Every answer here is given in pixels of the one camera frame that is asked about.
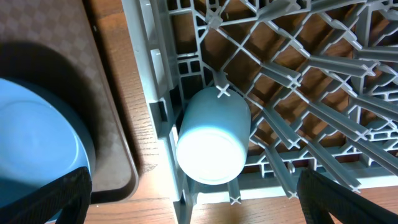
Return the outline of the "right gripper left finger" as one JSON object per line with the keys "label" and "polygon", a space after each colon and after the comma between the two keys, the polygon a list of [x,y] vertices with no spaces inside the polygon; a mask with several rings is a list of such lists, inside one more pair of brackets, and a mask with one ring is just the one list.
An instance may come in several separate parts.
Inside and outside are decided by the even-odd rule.
{"label": "right gripper left finger", "polygon": [[83,223],[91,202],[92,181],[79,167],[1,208],[1,223]]}

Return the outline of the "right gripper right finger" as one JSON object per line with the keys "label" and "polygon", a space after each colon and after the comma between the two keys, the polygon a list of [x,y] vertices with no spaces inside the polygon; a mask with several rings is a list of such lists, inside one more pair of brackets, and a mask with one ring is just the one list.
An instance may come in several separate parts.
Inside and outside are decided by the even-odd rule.
{"label": "right gripper right finger", "polygon": [[307,223],[397,223],[397,214],[314,170],[301,172],[297,194]]}

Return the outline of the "large blue plate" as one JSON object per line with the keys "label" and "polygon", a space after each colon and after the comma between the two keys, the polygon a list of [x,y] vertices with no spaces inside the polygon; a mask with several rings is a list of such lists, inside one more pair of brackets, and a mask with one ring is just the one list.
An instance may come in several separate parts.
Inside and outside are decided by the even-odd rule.
{"label": "large blue plate", "polygon": [[1,208],[59,177],[95,171],[93,140],[79,116],[46,90],[1,79]]}

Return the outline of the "light blue plastic cup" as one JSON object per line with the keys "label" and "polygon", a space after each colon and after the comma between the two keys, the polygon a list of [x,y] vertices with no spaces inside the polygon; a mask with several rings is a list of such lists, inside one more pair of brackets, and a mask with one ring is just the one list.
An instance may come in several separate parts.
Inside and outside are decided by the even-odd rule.
{"label": "light blue plastic cup", "polygon": [[207,185],[236,178],[246,163],[251,111],[235,91],[219,96],[205,88],[190,100],[180,128],[177,161],[193,180]]}

